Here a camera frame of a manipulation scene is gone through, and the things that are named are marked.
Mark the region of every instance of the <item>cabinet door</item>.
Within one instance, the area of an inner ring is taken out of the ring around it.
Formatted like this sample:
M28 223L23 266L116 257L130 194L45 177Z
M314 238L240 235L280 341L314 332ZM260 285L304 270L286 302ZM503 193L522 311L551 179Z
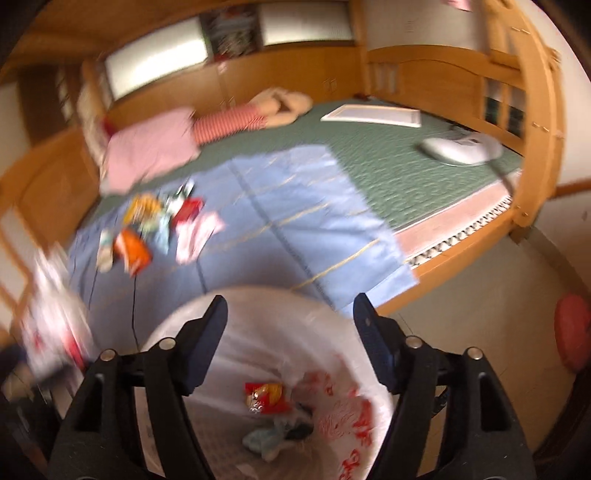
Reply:
M314 103L330 99L323 48L289 48L274 53L277 86L310 95Z
M197 116L217 112L223 95L215 65L173 73L117 100L108 117L117 128L128 127L179 106L192 106Z
M277 86L274 58L267 52L227 60L219 71L222 89L231 106L247 103L264 89Z
M357 47L326 47L324 58L331 99L344 100L363 92L361 60Z
M323 84L324 49L318 47L279 48L228 60L220 78L227 100L233 98L236 105L270 87L303 92L315 102L329 99L329 85Z

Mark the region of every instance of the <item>striped cloth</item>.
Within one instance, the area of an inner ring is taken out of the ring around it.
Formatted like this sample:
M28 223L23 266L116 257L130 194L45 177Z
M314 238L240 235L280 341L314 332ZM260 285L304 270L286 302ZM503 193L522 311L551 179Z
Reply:
M266 124L266 117L259 114L256 105L247 103L198 118L193 129L197 144L204 145L243 130L263 129Z

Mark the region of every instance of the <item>blue blanket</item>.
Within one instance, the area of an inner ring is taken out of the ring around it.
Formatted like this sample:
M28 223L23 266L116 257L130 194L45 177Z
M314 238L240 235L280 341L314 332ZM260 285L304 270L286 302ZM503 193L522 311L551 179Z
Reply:
M322 145L236 157L191 178L192 195L203 197L204 210L217 211L226 224L194 263L176 263L172 234L168 255L152 247L152 263L135 278L120 261L98 273L100 232L122 228L129 202L77 233L70 284L89 308L101 349L136 351L177 308L220 288L289 288L350 316L359 292L379 305L416 283L388 225ZM176 190L186 180L154 193Z

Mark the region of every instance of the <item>pink cloth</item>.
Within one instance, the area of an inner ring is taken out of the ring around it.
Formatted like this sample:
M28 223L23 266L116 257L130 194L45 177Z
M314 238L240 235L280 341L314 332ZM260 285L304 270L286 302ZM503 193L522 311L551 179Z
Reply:
M197 260L209 237L225 226L216 212L203 212L191 220L178 223L177 263L184 265Z
M456 7L458 10L466 10L468 12L472 10L470 8L470 0L443 0L443 3L450 7Z
M195 158L199 148L192 116L192 108L177 108L116 133L106 154L110 191L127 193L135 183L151 180Z
M261 130L266 125L267 118L259 113L258 107L247 103L195 120L195 140L205 145L244 130Z

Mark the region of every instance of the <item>white wall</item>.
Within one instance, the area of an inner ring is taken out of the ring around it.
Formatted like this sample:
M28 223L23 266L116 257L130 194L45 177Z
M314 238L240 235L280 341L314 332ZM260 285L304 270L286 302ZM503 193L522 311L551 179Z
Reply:
M18 101L17 84L0 87L0 175L31 148Z
M31 148L20 111L16 83L0 87L0 175ZM0 226L23 258L31 264L33 246L27 242L22 225L12 212L0 219ZM14 267L6 253L0 249L0 281L7 290L18 297L25 285L25 278ZM8 328L12 314L0 301L0 326Z
M392 45L448 45L486 51L485 16L481 0L472 11L458 10L441 0L365 0L368 49Z
M544 42L561 56L566 139L558 183L591 178L591 82L548 16L531 0L517 0L517 3ZM558 247L591 288L591 192L546 203L536 227Z

